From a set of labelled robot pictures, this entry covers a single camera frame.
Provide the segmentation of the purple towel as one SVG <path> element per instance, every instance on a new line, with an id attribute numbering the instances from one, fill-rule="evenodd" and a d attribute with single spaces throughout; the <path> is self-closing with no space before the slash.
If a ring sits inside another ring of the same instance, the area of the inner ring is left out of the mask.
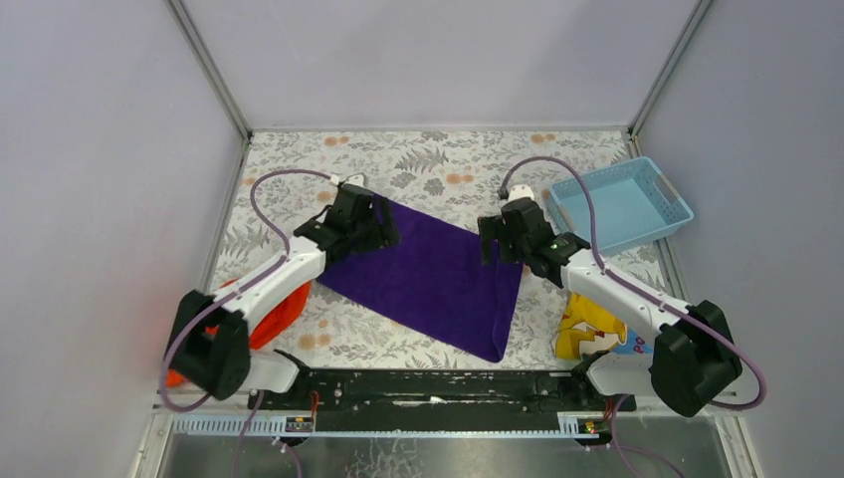
<path id="1" fill-rule="evenodd" d="M 318 282 L 432 339 L 502 361 L 522 265 L 483 264 L 477 234 L 398 203 L 390 210 L 399 243 L 351 255 L 327 267 Z"/>

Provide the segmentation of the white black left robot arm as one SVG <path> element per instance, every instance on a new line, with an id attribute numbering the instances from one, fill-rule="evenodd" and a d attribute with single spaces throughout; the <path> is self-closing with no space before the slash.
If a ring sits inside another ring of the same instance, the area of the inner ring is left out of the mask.
<path id="1" fill-rule="evenodd" d="M 332 205 L 298 227 L 285 249 L 214 295 L 191 291 L 179 303 L 163 359 L 217 400 L 246 389 L 289 391 L 301 365 L 281 353 L 254 351 L 250 335 L 295 290 L 350 255 L 398 244 L 390 202 L 342 184 Z"/>

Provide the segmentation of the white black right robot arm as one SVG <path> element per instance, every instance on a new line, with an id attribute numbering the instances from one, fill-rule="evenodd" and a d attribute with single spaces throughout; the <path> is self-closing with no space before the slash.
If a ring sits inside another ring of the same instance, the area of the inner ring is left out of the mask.
<path id="1" fill-rule="evenodd" d="M 624 272 L 615 273 L 587 241 L 556 234 L 528 197 L 478 220 L 482 261 L 494 255 L 571 294 L 591 300 L 643 339 L 651 352 L 597 352 L 573 369 L 600 394 L 655 396 L 685 417 L 713 405 L 743 372 L 723 311 L 709 301 L 692 306 Z"/>

